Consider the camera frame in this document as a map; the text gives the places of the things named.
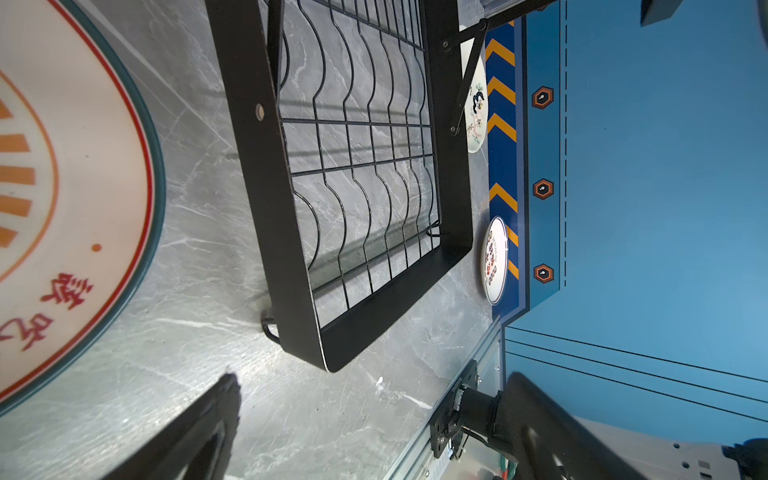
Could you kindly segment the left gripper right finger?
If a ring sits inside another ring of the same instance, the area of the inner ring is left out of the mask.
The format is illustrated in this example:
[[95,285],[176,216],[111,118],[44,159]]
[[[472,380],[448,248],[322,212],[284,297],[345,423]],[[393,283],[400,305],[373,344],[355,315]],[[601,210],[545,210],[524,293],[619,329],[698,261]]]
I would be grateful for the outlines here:
[[497,451],[522,479],[641,479],[525,375],[512,374],[497,409]]

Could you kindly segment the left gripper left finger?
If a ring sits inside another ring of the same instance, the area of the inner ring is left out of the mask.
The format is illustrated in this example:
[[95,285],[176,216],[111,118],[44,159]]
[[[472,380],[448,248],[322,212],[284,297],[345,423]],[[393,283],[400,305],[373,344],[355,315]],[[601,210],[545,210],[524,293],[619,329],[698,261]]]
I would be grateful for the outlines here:
[[239,423],[241,388],[227,373],[107,479],[222,479]]

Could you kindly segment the white plate red characters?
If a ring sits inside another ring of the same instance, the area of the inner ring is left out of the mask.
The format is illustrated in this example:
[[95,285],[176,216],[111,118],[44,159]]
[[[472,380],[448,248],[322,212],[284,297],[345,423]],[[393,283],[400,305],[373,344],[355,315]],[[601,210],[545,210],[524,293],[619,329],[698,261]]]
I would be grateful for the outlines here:
[[508,235],[500,216],[491,219],[486,230],[481,263],[481,280],[488,302],[497,305],[504,293],[508,271]]

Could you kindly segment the orange sunburst round plate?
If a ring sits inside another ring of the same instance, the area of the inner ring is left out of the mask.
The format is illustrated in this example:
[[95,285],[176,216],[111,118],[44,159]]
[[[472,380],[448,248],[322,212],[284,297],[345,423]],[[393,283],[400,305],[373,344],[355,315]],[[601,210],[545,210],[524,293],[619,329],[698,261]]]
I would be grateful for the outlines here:
[[160,142],[72,1],[1,5],[1,409],[60,375],[144,279],[165,214]]

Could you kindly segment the black wire dish rack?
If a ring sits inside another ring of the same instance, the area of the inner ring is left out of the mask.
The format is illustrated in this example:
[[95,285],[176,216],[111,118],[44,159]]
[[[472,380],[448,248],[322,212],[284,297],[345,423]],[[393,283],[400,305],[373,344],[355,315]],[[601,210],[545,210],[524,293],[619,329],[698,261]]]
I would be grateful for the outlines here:
[[341,370],[471,252],[471,76],[544,8],[464,27],[454,1],[207,3],[284,352]]

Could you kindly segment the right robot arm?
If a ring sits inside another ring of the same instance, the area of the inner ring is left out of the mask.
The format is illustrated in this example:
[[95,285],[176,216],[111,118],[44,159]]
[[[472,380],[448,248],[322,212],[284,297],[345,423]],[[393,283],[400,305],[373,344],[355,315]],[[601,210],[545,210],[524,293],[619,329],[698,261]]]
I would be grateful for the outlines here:
[[525,376],[490,396],[463,387],[455,426],[516,462],[519,479],[764,479],[767,441],[681,443],[573,417]]

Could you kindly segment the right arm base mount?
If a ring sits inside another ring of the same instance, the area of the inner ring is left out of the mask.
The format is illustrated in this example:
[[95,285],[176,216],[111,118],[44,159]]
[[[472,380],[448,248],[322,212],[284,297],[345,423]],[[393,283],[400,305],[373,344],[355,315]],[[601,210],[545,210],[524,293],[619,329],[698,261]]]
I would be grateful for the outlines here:
[[449,388],[428,422],[430,448],[435,459],[447,449],[460,457],[462,441],[471,437],[503,458],[512,460],[509,442],[497,435],[502,391],[491,396],[478,389],[480,377],[476,360],[470,360]]

